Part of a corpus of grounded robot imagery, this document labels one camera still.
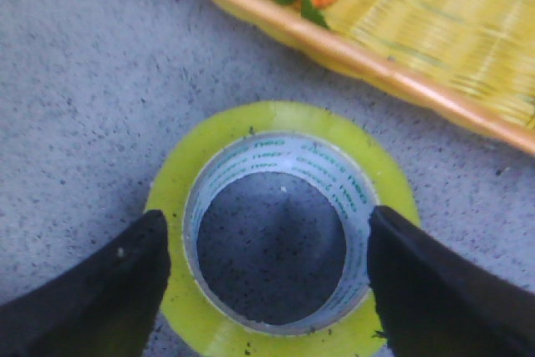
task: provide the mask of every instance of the white cardboard core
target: white cardboard core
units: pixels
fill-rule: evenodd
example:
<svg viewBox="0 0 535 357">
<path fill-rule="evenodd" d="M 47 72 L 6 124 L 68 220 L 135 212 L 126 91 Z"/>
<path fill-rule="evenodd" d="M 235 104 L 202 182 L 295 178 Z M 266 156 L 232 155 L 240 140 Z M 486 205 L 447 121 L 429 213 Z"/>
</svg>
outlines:
<svg viewBox="0 0 535 357">
<path fill-rule="evenodd" d="M 333 294 L 308 317 L 283 325 L 251 321 L 227 307 L 206 284 L 197 256 L 201 220 L 213 199 L 232 182 L 261 172 L 293 175 L 318 189 L 338 213 L 346 241 L 344 269 Z M 214 305 L 248 328 L 281 335 L 307 334 L 325 328 L 353 310 L 368 291 L 368 219 L 377 203 L 378 197 L 369 179 L 335 145 L 290 132 L 251 135 L 215 155 L 196 179 L 186 204 L 183 227 L 191 270 Z"/>
</svg>

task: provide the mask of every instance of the black object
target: black object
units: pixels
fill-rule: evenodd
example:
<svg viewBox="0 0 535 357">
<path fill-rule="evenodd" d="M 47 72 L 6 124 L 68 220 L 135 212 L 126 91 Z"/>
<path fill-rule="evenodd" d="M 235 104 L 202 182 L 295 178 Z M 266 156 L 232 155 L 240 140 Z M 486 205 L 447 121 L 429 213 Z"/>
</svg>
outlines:
<svg viewBox="0 0 535 357">
<path fill-rule="evenodd" d="M 388 207 L 369 221 L 368 272 L 397 357 L 533 357 L 535 295 L 497 278 Z"/>
<path fill-rule="evenodd" d="M 0 306 L 0 356 L 140 357 L 170 265 L 166 220 L 147 212 L 81 264 Z"/>
</svg>

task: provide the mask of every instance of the wicker basket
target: wicker basket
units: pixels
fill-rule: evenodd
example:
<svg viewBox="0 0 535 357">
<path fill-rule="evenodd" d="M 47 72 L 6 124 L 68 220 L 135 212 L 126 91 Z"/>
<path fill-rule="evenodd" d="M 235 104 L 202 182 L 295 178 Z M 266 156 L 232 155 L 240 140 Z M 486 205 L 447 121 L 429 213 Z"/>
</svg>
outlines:
<svg viewBox="0 0 535 357">
<path fill-rule="evenodd" d="M 535 155 L 535 0 L 338 0 L 331 31 L 270 0 L 213 0 L 322 65 Z"/>
</svg>

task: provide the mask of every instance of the speckled floor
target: speckled floor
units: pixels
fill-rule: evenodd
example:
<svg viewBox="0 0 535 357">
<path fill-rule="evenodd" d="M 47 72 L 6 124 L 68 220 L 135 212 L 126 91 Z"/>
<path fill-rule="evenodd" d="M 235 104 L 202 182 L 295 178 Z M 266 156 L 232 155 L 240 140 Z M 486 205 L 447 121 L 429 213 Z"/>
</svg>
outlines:
<svg viewBox="0 0 535 357">
<path fill-rule="evenodd" d="M 0 303 L 135 220 L 188 130 L 260 99 L 363 126 L 406 172 L 428 233 L 535 291 L 533 158 L 322 69 L 209 0 L 0 0 Z M 145 356 L 177 355 L 195 354 L 159 319 Z"/>
</svg>

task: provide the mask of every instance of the tape roll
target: tape roll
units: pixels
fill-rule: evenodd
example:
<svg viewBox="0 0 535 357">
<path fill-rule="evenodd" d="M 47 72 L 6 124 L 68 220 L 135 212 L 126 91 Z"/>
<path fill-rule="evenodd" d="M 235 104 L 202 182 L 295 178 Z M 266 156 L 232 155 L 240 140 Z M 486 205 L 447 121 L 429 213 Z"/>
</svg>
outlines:
<svg viewBox="0 0 535 357">
<path fill-rule="evenodd" d="M 258 172 L 294 175 L 318 189 L 343 224 L 344 269 L 316 312 L 297 322 L 247 320 L 208 288 L 196 240 L 211 201 L 230 183 Z M 380 145 L 350 121 L 310 105 L 259 102 L 212 116 L 171 152 L 146 209 L 169 224 L 171 277 L 162 311 L 199 354 L 215 357 L 370 357 L 383 344 L 368 288 L 368 217 L 374 205 L 418 223 L 405 176 Z"/>
</svg>

